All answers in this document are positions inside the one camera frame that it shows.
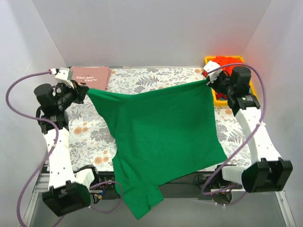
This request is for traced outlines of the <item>green t-shirt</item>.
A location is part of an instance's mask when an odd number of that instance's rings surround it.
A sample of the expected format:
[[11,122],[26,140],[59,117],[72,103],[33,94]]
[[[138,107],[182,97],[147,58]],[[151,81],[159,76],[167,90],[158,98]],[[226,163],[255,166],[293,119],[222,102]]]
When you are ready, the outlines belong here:
[[135,95],[90,89],[88,96],[115,139],[117,193],[136,219],[163,200],[161,185],[227,159],[205,80]]

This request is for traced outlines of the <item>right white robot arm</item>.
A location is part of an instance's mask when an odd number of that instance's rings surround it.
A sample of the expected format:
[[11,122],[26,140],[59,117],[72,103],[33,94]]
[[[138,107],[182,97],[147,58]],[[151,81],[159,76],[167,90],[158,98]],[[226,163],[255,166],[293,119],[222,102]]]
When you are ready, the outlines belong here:
[[[217,63],[204,66],[207,86],[228,97],[228,106],[246,137],[243,144],[226,161],[216,168],[210,179],[220,188],[231,184],[241,185],[245,192],[280,192],[283,190],[293,165],[284,160],[273,145],[263,122],[266,106],[249,93],[250,78],[256,70],[245,63],[232,63],[228,76]],[[245,146],[250,149],[251,165],[247,168],[229,165]]]

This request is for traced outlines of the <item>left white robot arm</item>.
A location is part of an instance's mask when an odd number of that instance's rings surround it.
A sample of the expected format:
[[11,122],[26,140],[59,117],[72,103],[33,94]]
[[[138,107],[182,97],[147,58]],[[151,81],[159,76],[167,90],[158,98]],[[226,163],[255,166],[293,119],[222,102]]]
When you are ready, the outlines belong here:
[[100,186],[101,178],[93,165],[73,170],[69,150],[69,118],[66,109],[82,104],[87,86],[75,81],[72,87],[64,83],[55,86],[42,84],[34,94],[40,104],[36,112],[49,154],[48,190],[42,194],[45,205],[57,216],[88,207],[91,204],[89,189]]

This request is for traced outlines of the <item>yellow plastic bin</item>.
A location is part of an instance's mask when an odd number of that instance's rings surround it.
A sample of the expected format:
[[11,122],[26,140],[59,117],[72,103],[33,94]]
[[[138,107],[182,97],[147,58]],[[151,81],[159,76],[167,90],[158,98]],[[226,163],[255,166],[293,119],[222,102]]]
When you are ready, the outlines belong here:
[[[214,61],[218,63],[220,66],[226,65],[228,63],[244,63],[244,59],[242,56],[238,55],[230,55],[230,56],[206,56],[205,57],[205,64],[209,61]],[[215,106],[227,106],[227,96],[223,94],[218,94],[214,90],[212,90],[213,97],[214,97],[214,105]]]

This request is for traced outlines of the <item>red t-shirt in bin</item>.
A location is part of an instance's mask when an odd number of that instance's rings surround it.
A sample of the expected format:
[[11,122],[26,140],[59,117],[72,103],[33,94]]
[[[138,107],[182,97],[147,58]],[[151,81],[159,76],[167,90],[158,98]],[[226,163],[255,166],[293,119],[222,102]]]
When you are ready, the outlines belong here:
[[[243,61],[239,58],[234,58],[234,57],[225,57],[225,56],[216,56],[212,61],[218,63],[220,66],[227,65],[227,64],[232,64],[232,63],[243,63]],[[228,66],[224,67],[222,70],[227,76],[230,76],[232,74],[234,66]],[[215,93],[216,99],[220,101],[226,101],[227,96],[222,94],[222,93]]]

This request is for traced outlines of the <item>folded pink t-shirt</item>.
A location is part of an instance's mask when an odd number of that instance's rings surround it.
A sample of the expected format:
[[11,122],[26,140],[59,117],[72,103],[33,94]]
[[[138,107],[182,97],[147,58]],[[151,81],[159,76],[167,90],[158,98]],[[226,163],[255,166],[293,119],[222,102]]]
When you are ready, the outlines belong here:
[[72,79],[81,86],[106,90],[112,70],[109,67],[71,67]]

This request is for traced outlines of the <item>aluminium frame rail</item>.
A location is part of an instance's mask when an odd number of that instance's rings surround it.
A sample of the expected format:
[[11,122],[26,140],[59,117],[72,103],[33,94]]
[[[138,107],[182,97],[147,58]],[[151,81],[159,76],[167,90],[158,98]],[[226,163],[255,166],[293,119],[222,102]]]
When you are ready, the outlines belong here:
[[232,192],[229,204],[197,198],[164,198],[141,219],[119,199],[101,200],[96,208],[56,216],[42,200],[48,175],[43,174],[24,218],[29,227],[293,227],[284,192],[244,195]]

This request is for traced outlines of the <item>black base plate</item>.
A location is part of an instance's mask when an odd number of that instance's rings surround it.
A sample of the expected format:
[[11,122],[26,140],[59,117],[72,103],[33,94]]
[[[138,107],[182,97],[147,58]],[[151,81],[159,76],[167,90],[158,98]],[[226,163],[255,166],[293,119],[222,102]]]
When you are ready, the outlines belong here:
[[[204,170],[193,172],[160,186],[160,191],[164,198],[197,198],[207,202],[214,201],[217,203],[231,203],[232,192],[242,188],[242,186],[239,184],[235,185],[232,189],[228,189],[219,194],[213,193],[212,195],[207,196],[201,194],[201,189],[204,183],[206,183],[207,179],[212,173],[212,171]],[[105,181],[108,181],[109,183],[105,184],[104,186],[94,186],[97,183],[102,183]],[[115,185],[111,183],[111,181],[115,181],[113,171],[102,171],[98,173],[97,180],[92,183],[92,189],[90,190],[95,204],[101,199],[113,200],[120,198],[116,192]]]

